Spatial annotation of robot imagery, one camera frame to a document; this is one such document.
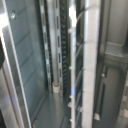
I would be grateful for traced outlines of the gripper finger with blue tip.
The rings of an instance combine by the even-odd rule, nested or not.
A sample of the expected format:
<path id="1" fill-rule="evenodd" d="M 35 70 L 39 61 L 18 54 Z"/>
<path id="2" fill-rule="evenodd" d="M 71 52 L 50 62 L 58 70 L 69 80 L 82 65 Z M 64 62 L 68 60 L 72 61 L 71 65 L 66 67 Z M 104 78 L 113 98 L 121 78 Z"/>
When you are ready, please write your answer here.
<path id="1" fill-rule="evenodd" d="M 2 68 L 4 63 L 4 51 L 3 51 L 3 47 L 2 47 L 2 41 L 0 39 L 0 69 Z"/>

